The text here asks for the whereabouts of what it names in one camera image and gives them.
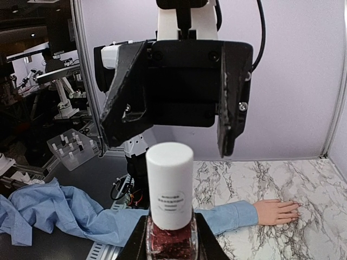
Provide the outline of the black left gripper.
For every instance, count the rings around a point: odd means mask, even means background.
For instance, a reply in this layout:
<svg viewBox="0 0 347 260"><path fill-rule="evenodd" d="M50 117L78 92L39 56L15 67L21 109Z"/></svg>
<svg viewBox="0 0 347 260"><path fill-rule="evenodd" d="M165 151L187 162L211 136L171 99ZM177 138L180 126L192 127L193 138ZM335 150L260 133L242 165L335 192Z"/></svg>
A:
<svg viewBox="0 0 347 260"><path fill-rule="evenodd" d="M143 41L94 48L107 93L101 128L118 147L153 125L217 125L220 156L245 130L253 47L216 40Z"/></svg>

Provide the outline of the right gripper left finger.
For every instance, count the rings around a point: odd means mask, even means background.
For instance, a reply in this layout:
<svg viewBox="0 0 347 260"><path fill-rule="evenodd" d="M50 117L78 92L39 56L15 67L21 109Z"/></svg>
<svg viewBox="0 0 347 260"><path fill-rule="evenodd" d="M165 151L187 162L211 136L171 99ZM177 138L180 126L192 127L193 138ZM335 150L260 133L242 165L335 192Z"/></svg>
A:
<svg viewBox="0 0 347 260"><path fill-rule="evenodd" d="M146 256L146 228L148 216L142 216L131 233L124 249L123 259L144 260Z"/></svg>

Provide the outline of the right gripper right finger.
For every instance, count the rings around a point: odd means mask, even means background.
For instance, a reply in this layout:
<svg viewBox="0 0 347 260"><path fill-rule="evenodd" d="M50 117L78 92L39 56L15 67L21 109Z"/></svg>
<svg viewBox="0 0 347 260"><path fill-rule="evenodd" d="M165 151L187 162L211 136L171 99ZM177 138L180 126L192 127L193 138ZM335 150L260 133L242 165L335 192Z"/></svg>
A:
<svg viewBox="0 0 347 260"><path fill-rule="evenodd" d="M222 250L201 213L195 213L198 230L198 257L200 260L223 260L227 255Z"/></svg>

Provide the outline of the red nail polish bottle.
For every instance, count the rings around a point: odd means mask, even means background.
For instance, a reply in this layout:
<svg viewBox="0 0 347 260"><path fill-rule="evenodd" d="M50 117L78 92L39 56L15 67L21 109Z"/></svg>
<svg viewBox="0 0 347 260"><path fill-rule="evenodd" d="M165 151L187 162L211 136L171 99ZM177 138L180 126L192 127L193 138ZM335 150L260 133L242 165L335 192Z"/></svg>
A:
<svg viewBox="0 0 347 260"><path fill-rule="evenodd" d="M150 210L148 259L197 259L198 234L192 208L193 150L163 142L146 153Z"/></svg>

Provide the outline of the blue sleeved forearm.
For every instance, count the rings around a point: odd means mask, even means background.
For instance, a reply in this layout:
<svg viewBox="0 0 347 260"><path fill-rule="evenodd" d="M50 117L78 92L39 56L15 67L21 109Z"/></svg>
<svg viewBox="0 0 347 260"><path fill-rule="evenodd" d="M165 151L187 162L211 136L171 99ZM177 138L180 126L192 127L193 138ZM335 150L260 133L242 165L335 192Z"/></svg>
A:
<svg viewBox="0 0 347 260"><path fill-rule="evenodd" d="M47 184L27 185L8 198L1 196L1 233L17 246L31 246L33 228L52 233L58 228L72 236L123 247L140 217L141 209L104 209L85 191L61 186L57 179Z"/></svg>

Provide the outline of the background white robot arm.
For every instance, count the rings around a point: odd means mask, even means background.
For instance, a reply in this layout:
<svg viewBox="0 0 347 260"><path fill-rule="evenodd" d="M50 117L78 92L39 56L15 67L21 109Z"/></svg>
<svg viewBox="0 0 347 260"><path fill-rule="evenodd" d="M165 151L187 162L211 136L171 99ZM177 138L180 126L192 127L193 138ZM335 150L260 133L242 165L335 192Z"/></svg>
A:
<svg viewBox="0 0 347 260"><path fill-rule="evenodd" d="M70 100L86 98L86 92L74 91L67 79L68 76L73 75L75 72L80 73L79 64L45 74L40 70L32 69L27 77L23 79L21 88L25 86L31 77L36 79L39 86L45 85L46 83L53 84L60 98L60 102L57 105L58 114L54 116L54 120L67 120L80 111L78 108L73 108Z"/></svg>

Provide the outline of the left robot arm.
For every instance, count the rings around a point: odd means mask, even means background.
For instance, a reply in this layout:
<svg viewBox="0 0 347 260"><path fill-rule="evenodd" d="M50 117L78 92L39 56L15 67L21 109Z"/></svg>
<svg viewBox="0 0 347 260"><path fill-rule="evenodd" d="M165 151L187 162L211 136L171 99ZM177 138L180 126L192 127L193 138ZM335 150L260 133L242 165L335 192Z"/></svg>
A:
<svg viewBox="0 0 347 260"><path fill-rule="evenodd" d="M106 143L124 145L133 184L120 200L150 205L143 132L155 125L217 125L221 157L233 154L246 124L252 74L263 52L221 41L218 1L157 1L154 40L94 48L95 78L107 94L100 117Z"/></svg>

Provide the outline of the mannequin hand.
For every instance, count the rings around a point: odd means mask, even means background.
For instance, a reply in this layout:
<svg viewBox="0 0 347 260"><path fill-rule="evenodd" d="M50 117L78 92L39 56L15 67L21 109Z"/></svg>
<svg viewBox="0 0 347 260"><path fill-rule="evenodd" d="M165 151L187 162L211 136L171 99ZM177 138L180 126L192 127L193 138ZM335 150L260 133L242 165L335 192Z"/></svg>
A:
<svg viewBox="0 0 347 260"><path fill-rule="evenodd" d="M258 224L262 226L283 225L299 219L299 208L303 206L297 201L281 201L280 199L260 200L253 204L258 214Z"/></svg>

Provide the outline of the clear nail polish rack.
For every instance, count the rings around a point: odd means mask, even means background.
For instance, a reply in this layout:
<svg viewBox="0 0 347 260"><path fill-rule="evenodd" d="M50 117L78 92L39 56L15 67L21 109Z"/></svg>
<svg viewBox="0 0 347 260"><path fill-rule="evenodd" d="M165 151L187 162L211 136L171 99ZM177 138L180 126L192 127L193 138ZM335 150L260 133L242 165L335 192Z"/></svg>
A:
<svg viewBox="0 0 347 260"><path fill-rule="evenodd" d="M49 139L47 145L69 171L73 171L100 153L96 141L74 129Z"/></svg>

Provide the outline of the front aluminium rail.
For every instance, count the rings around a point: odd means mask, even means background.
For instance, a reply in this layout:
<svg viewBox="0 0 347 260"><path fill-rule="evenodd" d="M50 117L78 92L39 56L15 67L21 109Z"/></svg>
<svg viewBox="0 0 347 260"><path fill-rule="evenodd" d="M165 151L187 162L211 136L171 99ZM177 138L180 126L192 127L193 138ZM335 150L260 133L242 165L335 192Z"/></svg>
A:
<svg viewBox="0 0 347 260"><path fill-rule="evenodd" d="M123 248L94 242L86 260L116 260Z"/></svg>

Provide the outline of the left aluminium frame post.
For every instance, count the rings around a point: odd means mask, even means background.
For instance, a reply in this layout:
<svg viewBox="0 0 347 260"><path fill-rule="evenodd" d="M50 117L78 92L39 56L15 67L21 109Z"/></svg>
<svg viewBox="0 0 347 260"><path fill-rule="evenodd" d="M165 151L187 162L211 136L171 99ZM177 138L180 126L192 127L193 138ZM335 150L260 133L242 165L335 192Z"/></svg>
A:
<svg viewBox="0 0 347 260"><path fill-rule="evenodd" d="M91 106L92 118L97 130L97 138L100 145L99 158L102 158L105 155L106 146L105 146L104 138L102 136L102 131L101 131L100 122L99 122L100 109L99 109L97 92L94 88L91 60L89 58L89 53L87 48L87 38L86 38L85 29L84 29L83 15L82 15L82 1L72 0L70 2L70 7L72 12L75 41L76 41L76 47L77 47L79 61L80 61L82 78L86 86L88 102L89 102L89 105Z"/></svg>

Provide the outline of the aluminium frame post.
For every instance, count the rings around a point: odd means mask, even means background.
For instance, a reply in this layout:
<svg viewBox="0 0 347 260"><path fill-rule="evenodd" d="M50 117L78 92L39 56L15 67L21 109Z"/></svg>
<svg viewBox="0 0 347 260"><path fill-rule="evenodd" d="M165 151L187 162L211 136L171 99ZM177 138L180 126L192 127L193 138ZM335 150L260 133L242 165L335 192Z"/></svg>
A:
<svg viewBox="0 0 347 260"><path fill-rule="evenodd" d="M70 2L70 7L72 12L75 41L76 41L76 47L77 47L79 61L80 61L82 78L86 86L88 102L89 102L89 105L91 106L92 118L97 130L97 138L100 145L99 158L102 158L105 155L106 146L105 146L104 138L102 136L102 131L101 131L100 122L99 122L100 109L99 109L97 92L94 88L91 60L89 58L89 53L87 48L87 38L86 38L85 29L84 29L83 15L82 15L82 1L72 0Z"/></svg>
<svg viewBox="0 0 347 260"><path fill-rule="evenodd" d="M328 127L328 132L323 144L323 148L319 155L320 158L326 158L329 155L329 150L333 144L333 141L338 129L340 117L342 114L345 95L346 95L346 48L344 49L344 52L343 52L342 70L341 70L341 75L339 79L339 87L338 87L336 102L333 109L333 115Z"/></svg>

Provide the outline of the right aluminium frame post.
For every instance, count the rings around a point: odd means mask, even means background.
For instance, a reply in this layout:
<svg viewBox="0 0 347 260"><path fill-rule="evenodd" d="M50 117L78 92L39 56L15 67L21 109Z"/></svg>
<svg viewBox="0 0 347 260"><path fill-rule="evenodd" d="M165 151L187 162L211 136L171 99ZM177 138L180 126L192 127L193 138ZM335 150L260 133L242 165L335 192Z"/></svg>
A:
<svg viewBox="0 0 347 260"><path fill-rule="evenodd" d="M342 70L341 70L341 75L339 79L339 87L338 87L336 102L333 109L333 115L328 127L328 132L323 144L323 148L319 155L320 158L326 158L329 155L329 150L333 144L333 141L338 129L340 117L342 114L345 95L346 95L346 48L344 49L344 52L343 52Z"/></svg>

